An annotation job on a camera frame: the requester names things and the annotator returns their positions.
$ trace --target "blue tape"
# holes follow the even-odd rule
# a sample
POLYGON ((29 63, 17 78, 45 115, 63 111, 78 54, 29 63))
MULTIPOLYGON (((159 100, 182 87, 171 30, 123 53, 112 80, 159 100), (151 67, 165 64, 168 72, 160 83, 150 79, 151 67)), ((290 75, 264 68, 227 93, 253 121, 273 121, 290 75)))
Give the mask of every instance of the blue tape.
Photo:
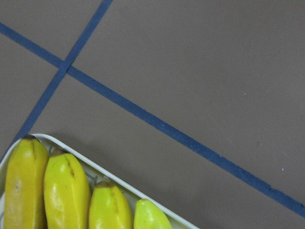
POLYGON ((134 104, 133 102, 129 101, 128 99, 122 97, 115 91, 111 90, 110 88, 106 87, 102 83, 94 80, 90 76, 86 75, 85 73, 81 72, 80 70, 74 68, 73 66, 68 65, 68 63, 72 63, 76 56, 79 54, 83 46, 85 45, 86 41, 92 34, 94 30, 94 26, 98 24, 101 17, 105 14, 106 10, 110 6, 112 0, 105 0, 102 2, 100 7, 98 8, 97 12, 93 16, 91 22, 88 24, 82 35, 80 36, 79 40, 67 56, 65 62, 63 62, 60 58, 56 57, 52 53, 48 52, 47 50, 43 49, 42 47, 36 45, 35 43, 31 42, 27 38, 23 37, 22 35, 16 33, 12 29, 8 28, 4 24, 0 22, 0 32, 7 37, 11 38, 24 48, 28 49, 29 51, 33 52, 34 54, 38 55, 45 61, 49 62, 50 64, 59 67, 58 72, 48 85, 45 92, 42 94, 41 98, 35 105, 34 109, 30 113, 28 119, 16 135, 13 142, 17 139, 22 137, 23 135, 27 134, 34 123, 36 122, 37 118, 43 111, 45 105, 54 94, 56 88, 60 84, 63 79, 65 73, 72 76, 74 79, 78 80, 82 84, 86 85, 87 87, 91 88, 95 92, 99 93, 100 95, 106 97, 107 99, 111 100, 112 102, 116 103, 118 106, 122 107, 123 109, 129 111, 133 115, 137 116, 138 118, 142 119, 146 123, 150 124, 151 126, 155 127, 156 129, 160 130, 164 134, 168 135, 169 137, 175 139, 177 142, 181 143, 182 145, 188 147, 192 151, 198 153, 199 155, 205 157, 212 163, 218 165, 225 171, 229 172, 230 174, 234 175, 235 177, 241 179, 243 182, 247 183, 248 185, 252 186, 253 188, 259 190, 260 192, 264 193, 268 197, 272 198, 276 202, 282 204, 283 206, 287 207, 288 209, 292 210, 293 212, 297 213, 298 215, 305 218, 305 207, 298 201, 294 200, 293 198, 289 197, 285 193, 273 189, 269 184, 264 182, 263 180, 257 178, 253 174, 247 172, 246 170, 242 169, 238 165, 235 165, 233 162, 227 160, 226 158, 220 156, 213 150, 207 148, 206 146, 202 145, 201 143, 197 142, 196 140, 192 139, 188 135, 184 134, 183 132, 177 130, 176 128, 170 126, 160 118, 154 116, 153 114, 145 111, 138 105, 134 104))
POLYGON ((243 182, 247 183, 248 185, 272 198, 276 202, 282 204, 283 206, 289 208, 290 210, 305 218, 304 206, 295 199, 291 198, 290 196, 277 189, 273 189, 263 180, 247 172, 246 170, 242 169, 241 167, 227 160, 226 158, 220 156, 213 150, 207 148, 203 144, 197 142, 188 135, 167 124, 160 118, 145 111, 143 108, 139 107, 138 105, 134 104, 133 102, 129 101, 128 99, 124 98, 123 96, 106 87, 102 83, 94 80, 90 76, 74 68, 73 66, 68 70, 67 73, 74 79, 78 80, 79 82, 91 88, 100 95, 106 97, 107 99, 114 102, 123 109, 129 111, 130 113, 142 119, 149 125, 155 127, 156 129, 173 138, 177 142, 198 153, 199 155, 205 157, 207 160, 213 162, 215 165, 219 166, 220 168, 224 169, 235 177, 241 179, 243 182))

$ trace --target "yellow banana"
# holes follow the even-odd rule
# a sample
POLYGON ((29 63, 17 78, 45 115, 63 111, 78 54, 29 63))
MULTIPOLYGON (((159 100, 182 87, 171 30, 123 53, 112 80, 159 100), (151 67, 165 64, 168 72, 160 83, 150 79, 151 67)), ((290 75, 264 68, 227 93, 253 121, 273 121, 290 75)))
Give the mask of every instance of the yellow banana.
POLYGON ((44 176, 48 229, 87 229, 90 187, 74 155, 55 149, 44 176))
POLYGON ((46 229, 43 176, 49 152, 34 136, 13 149, 5 181, 4 229, 46 229))
POLYGON ((150 200, 136 202, 134 229, 173 229, 166 215, 150 200))
POLYGON ((132 212, 128 201, 112 182, 102 181, 93 191, 89 229, 132 229, 132 212))

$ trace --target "white plastic container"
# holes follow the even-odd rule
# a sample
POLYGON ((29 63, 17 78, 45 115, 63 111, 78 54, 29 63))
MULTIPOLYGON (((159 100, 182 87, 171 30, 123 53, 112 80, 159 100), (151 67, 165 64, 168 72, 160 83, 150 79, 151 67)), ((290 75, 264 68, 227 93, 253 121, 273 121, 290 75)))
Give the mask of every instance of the white plastic container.
MULTIPOLYGON (((134 213, 136 201, 141 198, 147 198, 147 199, 150 199, 153 203, 155 203, 167 215, 167 217, 170 220, 174 229, 198 229, 198 227, 194 226, 190 222, 181 218, 180 216, 173 213, 169 209, 165 208, 161 204, 157 203, 153 199, 149 198, 142 192, 138 191, 131 185, 127 184, 126 182, 122 181, 121 179, 119 179, 118 177, 113 175, 112 173, 108 172, 106 169, 102 168, 101 166, 99 166, 96 163, 92 162, 91 160, 87 159, 82 154, 76 152, 75 150, 73 150, 72 148, 70 148, 69 146, 64 144, 63 142, 59 141, 58 139, 56 139, 52 136, 49 136, 49 135, 45 135, 45 134, 33 134, 33 135, 36 136, 45 145, 45 147, 49 150, 49 152, 51 152, 56 147, 61 147, 65 150, 67 150, 68 152, 70 152, 71 154, 73 154, 74 156, 76 156, 79 159, 82 167, 84 168, 84 171, 86 172, 87 179, 89 181, 89 184, 90 184, 92 190, 94 188, 94 185, 97 182, 105 179, 105 176, 106 176, 111 181, 115 182, 117 184, 117 186, 120 188, 120 190, 123 192, 123 194, 126 196, 133 213, 134 213)), ((8 149, 5 157, 3 158, 3 160, 0 163, 0 195, 1 195, 0 229, 3 229, 4 195, 5 195, 4 186, 5 186, 6 170, 7 170, 7 166, 8 166, 8 162, 9 162, 9 157, 12 153, 13 148, 15 147, 15 145, 18 142, 19 142, 19 140, 17 142, 15 142, 8 149)))

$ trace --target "tray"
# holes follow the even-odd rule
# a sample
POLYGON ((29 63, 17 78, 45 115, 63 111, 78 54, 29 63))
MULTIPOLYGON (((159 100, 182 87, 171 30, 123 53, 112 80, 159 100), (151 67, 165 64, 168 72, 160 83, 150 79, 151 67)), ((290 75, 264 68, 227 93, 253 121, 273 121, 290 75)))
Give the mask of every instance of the tray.
MULTIPOLYGON (((169 221, 171 222, 174 229, 198 229, 198 227, 194 226, 190 222, 186 221, 182 217, 178 216, 177 214, 173 213, 169 209, 165 208, 158 202, 154 201, 147 195, 143 194, 139 190, 135 189, 131 185, 127 184, 123 180, 116 177, 114 174, 110 173, 106 169, 102 168, 98 164, 92 162, 91 160, 87 159, 82 154, 78 153, 77 151, 73 150, 63 142, 59 141, 58 139, 45 135, 45 134, 33 134, 35 137, 37 137, 44 145, 45 147, 51 152, 56 147, 61 147, 74 156, 78 158, 80 161, 86 175, 87 179, 89 181, 89 184, 93 190, 95 184, 101 180, 104 179, 110 179, 114 183, 117 184, 119 189, 123 192, 123 194, 126 196, 130 207, 132 209, 132 212, 134 213, 135 210, 135 203, 137 200, 141 198, 147 198, 150 199, 154 204, 156 204, 168 217, 169 221)), ((0 162, 0 229, 3 229, 3 215, 4 215, 4 186, 5 186, 5 175, 7 170, 7 165, 9 161, 9 157, 12 153, 12 149, 15 147, 15 145, 19 142, 15 142, 7 151, 5 157, 0 162)))

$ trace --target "gray surface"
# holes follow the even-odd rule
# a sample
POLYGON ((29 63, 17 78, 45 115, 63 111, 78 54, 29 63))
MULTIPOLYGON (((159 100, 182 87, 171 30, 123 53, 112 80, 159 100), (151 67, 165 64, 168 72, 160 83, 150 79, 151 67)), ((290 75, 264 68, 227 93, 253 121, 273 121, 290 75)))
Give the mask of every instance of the gray surface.
MULTIPOLYGON (((100 1, 1 1, 64 59, 100 1)), ((73 66, 305 203, 305 1, 114 0, 73 66)), ((0 34, 0 156, 56 69, 0 34)), ((305 219, 66 76, 32 133, 59 138, 200 228, 305 219)))

